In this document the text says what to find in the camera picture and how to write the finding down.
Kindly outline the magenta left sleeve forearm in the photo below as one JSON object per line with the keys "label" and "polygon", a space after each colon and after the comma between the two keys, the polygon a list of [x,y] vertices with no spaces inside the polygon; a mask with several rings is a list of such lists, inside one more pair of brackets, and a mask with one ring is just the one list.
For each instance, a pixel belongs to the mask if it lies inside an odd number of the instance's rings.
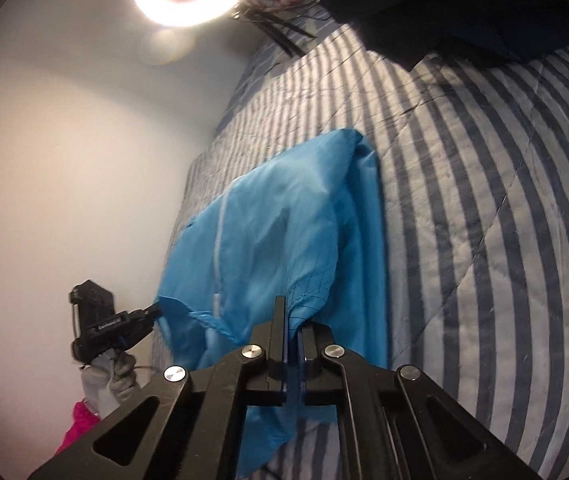
{"label": "magenta left sleeve forearm", "polygon": [[72,426],[64,434],[64,438],[56,454],[69,448],[80,437],[83,437],[84,434],[88,434],[99,422],[101,422],[101,418],[98,414],[94,413],[94,410],[86,399],[77,402],[72,411]]}

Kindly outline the left gloved hand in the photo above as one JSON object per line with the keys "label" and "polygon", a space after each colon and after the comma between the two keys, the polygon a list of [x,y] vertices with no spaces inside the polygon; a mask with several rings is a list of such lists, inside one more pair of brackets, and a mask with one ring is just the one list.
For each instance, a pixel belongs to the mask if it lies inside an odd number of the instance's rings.
{"label": "left gloved hand", "polygon": [[136,364],[129,353],[108,350],[83,367],[85,402],[94,415],[106,418],[140,390]]}

